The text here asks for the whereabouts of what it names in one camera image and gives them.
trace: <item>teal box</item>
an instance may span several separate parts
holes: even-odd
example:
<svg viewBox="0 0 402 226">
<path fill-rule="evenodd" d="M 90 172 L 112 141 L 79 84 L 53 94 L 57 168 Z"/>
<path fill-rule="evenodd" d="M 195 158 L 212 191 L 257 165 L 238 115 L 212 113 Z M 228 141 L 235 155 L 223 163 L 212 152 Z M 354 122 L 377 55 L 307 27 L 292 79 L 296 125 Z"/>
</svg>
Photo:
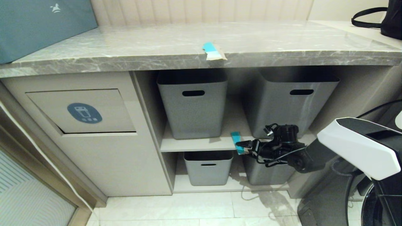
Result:
<svg viewBox="0 0 402 226">
<path fill-rule="evenodd" d="M 97 26 L 89 0 L 0 0 L 0 64 Z"/>
</svg>

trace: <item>blue tape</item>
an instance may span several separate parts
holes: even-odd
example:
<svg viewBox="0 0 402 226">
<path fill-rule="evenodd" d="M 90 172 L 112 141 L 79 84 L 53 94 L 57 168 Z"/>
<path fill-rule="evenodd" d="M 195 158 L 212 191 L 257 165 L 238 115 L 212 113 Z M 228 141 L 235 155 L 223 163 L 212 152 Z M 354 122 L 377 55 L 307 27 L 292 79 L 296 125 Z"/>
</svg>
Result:
<svg viewBox="0 0 402 226">
<path fill-rule="evenodd" d="M 239 132 L 232 132 L 231 135 L 232 135 L 232 140 L 233 140 L 234 146 L 236 147 L 237 153 L 238 154 L 243 154 L 244 153 L 244 147 L 239 147 L 239 146 L 236 145 L 237 142 L 241 141 L 240 140 L 241 139 L 240 133 Z"/>
<path fill-rule="evenodd" d="M 206 42 L 202 48 L 205 50 L 205 52 L 217 51 L 212 42 Z"/>
</svg>

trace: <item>plastic bin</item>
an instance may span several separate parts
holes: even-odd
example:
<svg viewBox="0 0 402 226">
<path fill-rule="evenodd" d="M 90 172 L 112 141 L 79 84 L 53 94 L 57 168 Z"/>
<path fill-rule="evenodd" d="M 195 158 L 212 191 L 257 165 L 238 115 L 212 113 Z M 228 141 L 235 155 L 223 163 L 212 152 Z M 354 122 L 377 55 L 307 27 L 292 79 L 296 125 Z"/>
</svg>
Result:
<svg viewBox="0 0 402 226">
<path fill-rule="evenodd" d="M 233 151 L 184 152 L 191 185 L 225 185 L 232 159 Z"/>
<path fill-rule="evenodd" d="M 227 76 L 219 69 L 161 71 L 158 87 L 173 137 L 220 136 L 227 86 Z"/>
<path fill-rule="evenodd" d="M 251 185 L 282 185 L 287 182 L 295 169 L 287 164 L 266 167 L 257 163 L 256 159 L 243 155 L 244 169 Z"/>
<path fill-rule="evenodd" d="M 263 129 L 273 123 L 297 125 L 298 137 L 302 137 L 340 81 L 314 66 L 258 72 L 243 100 L 250 130 L 258 139 L 268 138 Z"/>
</svg>

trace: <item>blue circular sticker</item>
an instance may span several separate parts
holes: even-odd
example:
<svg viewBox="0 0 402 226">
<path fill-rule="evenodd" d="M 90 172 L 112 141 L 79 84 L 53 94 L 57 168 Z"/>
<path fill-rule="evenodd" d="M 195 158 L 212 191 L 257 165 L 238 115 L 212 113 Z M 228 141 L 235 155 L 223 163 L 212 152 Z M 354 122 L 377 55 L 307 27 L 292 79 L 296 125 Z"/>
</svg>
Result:
<svg viewBox="0 0 402 226">
<path fill-rule="evenodd" d="M 102 116 L 92 106 L 83 103 L 73 103 L 67 107 L 68 112 L 78 121 L 95 124 L 102 121 Z"/>
</svg>

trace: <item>gray marble countertop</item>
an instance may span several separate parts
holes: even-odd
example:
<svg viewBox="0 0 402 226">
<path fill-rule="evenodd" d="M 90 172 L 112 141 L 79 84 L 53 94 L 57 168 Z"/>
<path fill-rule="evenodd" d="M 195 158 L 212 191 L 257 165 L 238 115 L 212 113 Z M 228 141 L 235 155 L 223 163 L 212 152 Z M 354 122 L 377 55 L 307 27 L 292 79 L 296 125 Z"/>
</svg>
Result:
<svg viewBox="0 0 402 226">
<path fill-rule="evenodd" d="M 205 42 L 228 60 L 207 61 Z M 0 78 L 39 74 L 301 65 L 398 65 L 402 50 L 309 21 L 99 27 L 10 64 Z"/>
</svg>

